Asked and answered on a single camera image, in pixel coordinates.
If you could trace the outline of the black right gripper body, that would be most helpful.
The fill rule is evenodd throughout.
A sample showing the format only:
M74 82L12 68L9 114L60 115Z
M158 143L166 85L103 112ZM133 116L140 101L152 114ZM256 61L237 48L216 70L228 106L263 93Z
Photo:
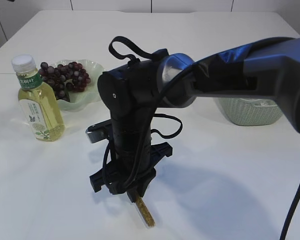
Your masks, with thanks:
M136 189L142 178L146 176L156 176L155 166L164 157L170 157L173 154L173 148L167 143L146 144L142 150L139 169L133 181L129 185L124 182L129 178L135 156L133 152L123 152L110 160L98 172L89 177L90 184L94 192L99 192L103 186L107 187L112 195L127 193L129 189Z

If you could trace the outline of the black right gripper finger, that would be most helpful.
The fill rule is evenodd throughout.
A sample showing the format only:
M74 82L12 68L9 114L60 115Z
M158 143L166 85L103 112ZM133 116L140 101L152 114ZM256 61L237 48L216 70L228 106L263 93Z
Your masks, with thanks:
M151 183L151 181L155 178L155 176L145 176L139 181L139 185L137 187L137 193L140 197L145 195L145 192Z
M126 193L132 203L135 203L138 200L139 194L135 188L129 189Z

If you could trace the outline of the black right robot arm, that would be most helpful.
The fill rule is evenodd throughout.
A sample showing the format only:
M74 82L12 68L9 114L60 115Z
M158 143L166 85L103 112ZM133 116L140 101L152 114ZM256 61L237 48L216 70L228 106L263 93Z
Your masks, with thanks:
M166 49L147 53L121 36L114 41L132 54L97 80L110 119L86 133L92 143L108 140L110 161L89 178L95 192L106 186L132 202L145 194L155 165L173 153L168 143L151 143L158 108L185 108L197 97L269 99L300 134L300 38L266 38L198 61Z

